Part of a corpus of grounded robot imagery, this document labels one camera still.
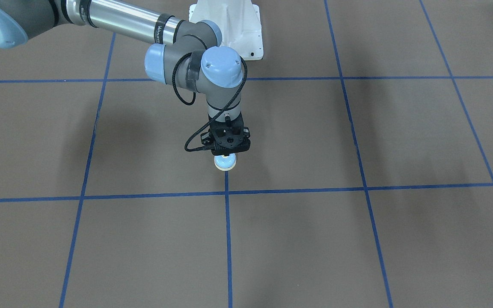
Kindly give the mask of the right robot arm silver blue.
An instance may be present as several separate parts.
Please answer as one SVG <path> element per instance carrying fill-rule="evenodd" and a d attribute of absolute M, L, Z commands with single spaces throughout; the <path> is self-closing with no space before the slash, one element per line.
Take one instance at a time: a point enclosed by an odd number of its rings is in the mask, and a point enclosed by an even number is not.
<path fill-rule="evenodd" d="M 178 89 L 204 94 L 208 122 L 193 133 L 202 145 L 187 152 L 211 151 L 229 156 L 249 150 L 248 127 L 241 115 L 241 90 L 248 76 L 244 59 L 222 45 L 219 26 L 211 20 L 191 23 L 119 0 L 0 0 L 0 48 L 24 45 L 63 25 L 91 26 L 149 43 L 144 60 L 147 76 Z"/>

